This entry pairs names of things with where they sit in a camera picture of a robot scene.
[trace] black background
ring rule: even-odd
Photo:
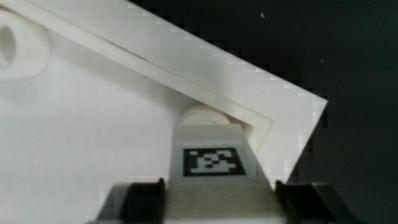
[[[290,182],[333,183],[358,218],[398,223],[398,1],[134,2],[328,98]]]

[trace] white cardboard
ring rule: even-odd
[[[328,101],[125,0],[0,0],[43,26],[255,126],[271,182],[287,181]]]

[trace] white surface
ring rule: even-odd
[[[43,28],[0,8],[0,80],[36,75],[49,59],[50,43]]]
[[[0,82],[0,223],[82,224],[116,183],[169,174],[196,101],[52,34],[43,73]]]
[[[178,126],[232,124],[228,116],[207,105],[189,109],[178,120]]]
[[[0,3],[255,126],[249,140],[262,166],[272,183],[278,179],[287,181],[328,101],[125,0],[0,0]]]

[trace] qr code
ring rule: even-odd
[[[185,149],[185,176],[246,175],[235,148]]]

